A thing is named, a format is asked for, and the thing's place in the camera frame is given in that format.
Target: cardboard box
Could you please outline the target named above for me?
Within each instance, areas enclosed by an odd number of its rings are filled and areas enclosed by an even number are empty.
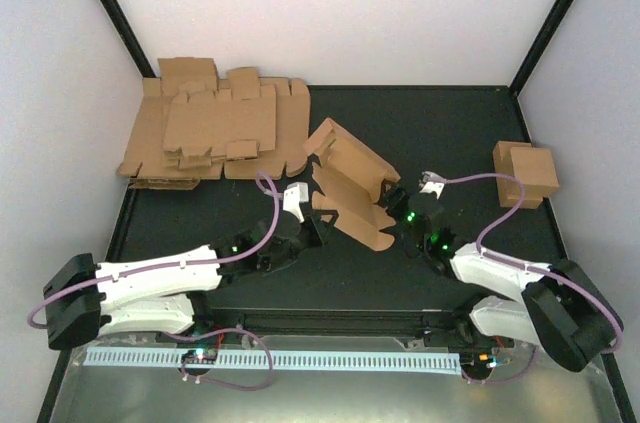
[[[395,220],[375,203],[384,181],[398,182],[398,172],[331,118],[327,118],[304,144],[307,155],[318,156],[313,179],[322,193],[314,192],[314,209],[337,210],[335,227],[375,251],[388,249],[392,235],[380,230]]]
[[[493,162],[497,173],[518,178],[525,187],[522,208],[535,209],[543,197],[549,197],[559,189],[551,152],[545,148],[533,148],[530,143],[499,141],[493,150]],[[505,179],[497,179],[500,206],[513,207],[520,197],[518,185]]]
[[[259,78],[253,68],[230,70],[227,73],[233,81],[219,80],[213,60],[206,58],[160,60],[160,66],[167,72],[166,77],[143,79],[144,97],[118,169],[119,175],[132,178],[131,187],[191,189],[201,179],[219,179],[223,167],[230,179],[253,179],[258,170],[279,179],[285,168],[290,177],[304,170],[307,155],[302,145],[309,134],[311,97],[302,80]],[[249,109],[251,118],[248,118],[244,110],[265,93],[272,101],[267,103],[271,104],[271,109],[266,108],[268,115],[265,116],[265,108]],[[212,99],[214,108],[221,112],[217,113],[211,145],[202,145],[202,135],[211,135],[210,126],[201,128],[202,113],[207,117],[211,113],[212,108],[206,105]],[[184,110],[190,103],[195,108]],[[221,118],[220,113],[225,112],[231,117]],[[170,115],[176,114],[177,121],[170,121]],[[262,151],[260,134],[257,139],[249,135],[247,119],[267,121],[266,126],[272,131],[264,138],[264,147],[270,150]],[[175,125],[183,125],[187,135],[184,140],[180,140],[179,132],[176,134]]]

